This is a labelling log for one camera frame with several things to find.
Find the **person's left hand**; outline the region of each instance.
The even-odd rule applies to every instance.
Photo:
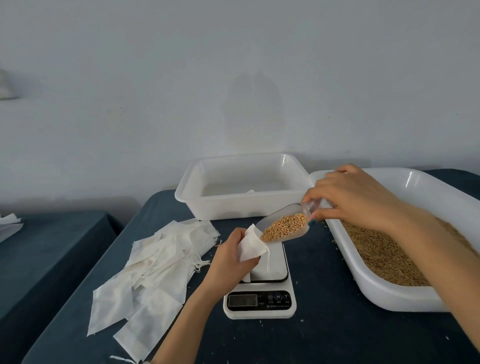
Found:
[[[217,300],[229,293],[260,261],[260,257],[240,262],[238,244],[245,236],[246,229],[236,228],[227,241],[220,245],[212,264],[200,285]]]

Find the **forearm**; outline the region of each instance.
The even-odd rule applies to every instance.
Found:
[[[480,259],[424,210],[407,207],[389,235],[405,250],[480,349]]]
[[[151,363],[193,363],[205,323],[216,302],[217,299],[200,285],[188,299]]]

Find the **person's right arm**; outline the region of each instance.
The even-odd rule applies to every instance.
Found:
[[[338,218],[391,236],[480,350],[480,259],[432,214],[400,201],[356,166],[328,173],[307,191],[303,202],[320,198],[331,201],[335,208],[321,208],[312,219]]]

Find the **dark green tablecloth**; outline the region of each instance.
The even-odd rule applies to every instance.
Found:
[[[471,185],[469,193],[480,192],[479,176],[452,170],[431,173],[457,186]],[[173,219],[191,217],[187,206],[175,200],[173,191],[153,195],[60,310],[23,363],[117,364],[109,358],[111,355],[128,358],[112,337],[125,321],[86,337],[92,291],[123,268],[133,241],[152,235]],[[213,225],[225,240],[236,226],[246,228],[257,221],[219,220]],[[450,314],[390,312],[368,301],[323,224],[286,242],[285,249],[298,304],[295,316],[261,322],[233,321],[225,316],[219,303],[207,321],[197,364],[480,362],[480,355]],[[193,276],[187,296],[200,284],[207,269]]]
[[[0,243],[0,363],[20,363],[117,237],[106,212],[22,216]]]

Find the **hand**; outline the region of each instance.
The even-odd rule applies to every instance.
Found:
[[[260,261],[260,257],[239,262],[238,244],[245,236],[246,229],[236,228],[227,241],[217,249],[212,264],[201,286],[218,301],[229,293],[250,273]]]
[[[318,180],[302,202],[326,198],[335,208],[320,208],[311,219],[337,218],[366,229],[388,233],[398,214],[413,208],[352,164],[339,167]]]

